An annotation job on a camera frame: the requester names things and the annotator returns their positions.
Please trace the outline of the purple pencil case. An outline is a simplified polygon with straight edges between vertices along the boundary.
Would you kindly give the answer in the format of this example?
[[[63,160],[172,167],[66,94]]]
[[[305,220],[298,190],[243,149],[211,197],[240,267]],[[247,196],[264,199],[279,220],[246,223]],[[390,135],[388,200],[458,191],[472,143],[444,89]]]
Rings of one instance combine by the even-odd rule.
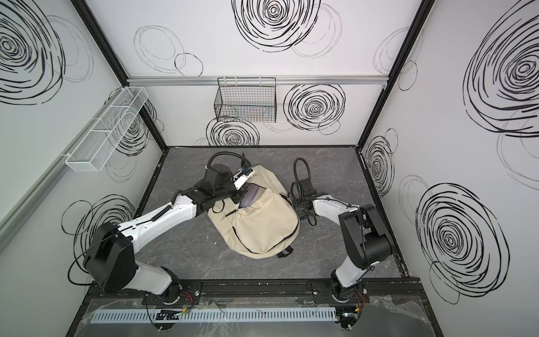
[[[239,207],[240,209],[250,207],[254,202],[256,202],[261,195],[265,192],[265,188],[262,188],[257,185],[250,185],[243,197],[240,199]]]

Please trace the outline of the cream canvas backpack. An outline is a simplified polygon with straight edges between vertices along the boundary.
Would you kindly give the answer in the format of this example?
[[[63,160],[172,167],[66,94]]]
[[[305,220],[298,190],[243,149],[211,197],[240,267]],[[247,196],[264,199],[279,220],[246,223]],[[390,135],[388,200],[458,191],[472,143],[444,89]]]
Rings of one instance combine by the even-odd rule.
[[[300,219],[286,190],[276,175],[258,165],[247,181],[265,188],[250,207],[240,209],[231,199],[218,202],[208,217],[229,247],[237,253],[263,259],[286,258],[293,253],[292,244],[300,232]]]

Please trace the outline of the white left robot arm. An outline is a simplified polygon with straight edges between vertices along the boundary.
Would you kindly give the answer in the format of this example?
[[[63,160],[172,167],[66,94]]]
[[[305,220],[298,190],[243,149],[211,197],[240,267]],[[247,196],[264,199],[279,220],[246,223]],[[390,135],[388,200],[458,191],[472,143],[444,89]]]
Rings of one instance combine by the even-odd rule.
[[[179,278],[168,268],[136,261],[136,254],[158,236],[202,215],[217,202],[240,196],[252,174],[248,163],[236,174],[224,164],[207,165],[202,180],[176,192],[164,206],[124,223],[103,223],[84,254],[84,268],[106,293],[133,289],[154,294],[167,306],[175,304],[183,295]]]

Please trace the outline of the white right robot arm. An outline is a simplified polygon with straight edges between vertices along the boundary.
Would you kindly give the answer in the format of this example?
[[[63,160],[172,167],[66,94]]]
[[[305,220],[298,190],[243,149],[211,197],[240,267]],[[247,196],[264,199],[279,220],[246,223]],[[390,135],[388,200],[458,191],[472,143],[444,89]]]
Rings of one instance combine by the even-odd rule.
[[[331,293],[345,303],[362,290],[365,275],[394,254],[387,225],[374,205],[357,206],[317,192],[309,178],[293,182],[289,196],[310,225],[323,217],[340,226],[347,257],[331,274]]]

